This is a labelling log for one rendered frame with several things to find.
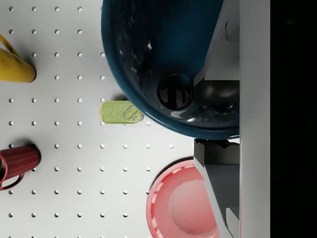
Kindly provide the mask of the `flat-sided can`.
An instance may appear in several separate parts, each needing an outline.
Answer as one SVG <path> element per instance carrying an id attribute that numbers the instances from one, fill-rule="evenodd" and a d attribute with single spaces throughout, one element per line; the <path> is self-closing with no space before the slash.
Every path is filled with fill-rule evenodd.
<path id="1" fill-rule="evenodd" d="M 143 120 L 143 113 L 130 101 L 104 101 L 100 118 L 106 124 L 134 124 Z"/>

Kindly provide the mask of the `red plate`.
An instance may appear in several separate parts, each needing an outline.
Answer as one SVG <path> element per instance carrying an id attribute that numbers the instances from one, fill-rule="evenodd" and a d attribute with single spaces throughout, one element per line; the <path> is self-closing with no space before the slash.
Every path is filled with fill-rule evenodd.
<path id="1" fill-rule="evenodd" d="M 220 238 L 193 160 L 176 163 L 158 176 L 148 194 L 146 218 L 152 238 Z"/>

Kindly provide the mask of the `yellow mug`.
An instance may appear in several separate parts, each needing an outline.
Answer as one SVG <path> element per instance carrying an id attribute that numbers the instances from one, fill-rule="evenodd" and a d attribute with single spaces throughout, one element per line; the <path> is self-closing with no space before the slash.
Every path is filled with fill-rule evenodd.
<path id="1" fill-rule="evenodd" d="M 36 78 L 36 70 L 24 61 L 7 39 L 0 34 L 0 81 L 31 83 Z"/>

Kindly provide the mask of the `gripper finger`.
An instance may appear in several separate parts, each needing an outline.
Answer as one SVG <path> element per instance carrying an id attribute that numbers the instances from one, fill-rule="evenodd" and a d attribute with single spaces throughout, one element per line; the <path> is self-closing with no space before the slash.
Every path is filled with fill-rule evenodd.
<path id="1" fill-rule="evenodd" d="M 195 139 L 194 165 L 203 176 L 220 238 L 240 238 L 240 144 Z"/>
<path id="2" fill-rule="evenodd" d="M 224 0 L 205 63 L 195 76 L 195 101 L 240 100 L 240 1 Z"/>

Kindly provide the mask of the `blue mug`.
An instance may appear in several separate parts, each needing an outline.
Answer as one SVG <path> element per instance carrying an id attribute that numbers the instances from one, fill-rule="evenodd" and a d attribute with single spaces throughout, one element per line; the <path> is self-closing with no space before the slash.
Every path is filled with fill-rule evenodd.
<path id="1" fill-rule="evenodd" d="M 195 101 L 224 0 L 103 0 L 109 68 L 127 98 L 177 133 L 211 140 L 240 134 L 240 100 Z"/>

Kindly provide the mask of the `red mug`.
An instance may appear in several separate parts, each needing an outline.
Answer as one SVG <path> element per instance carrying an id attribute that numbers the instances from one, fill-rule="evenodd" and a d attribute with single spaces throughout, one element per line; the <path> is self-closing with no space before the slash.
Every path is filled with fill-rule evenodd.
<path id="1" fill-rule="evenodd" d="M 25 173 L 41 161 L 41 153 L 34 145 L 20 146 L 0 151 L 0 191 L 19 184 Z"/>

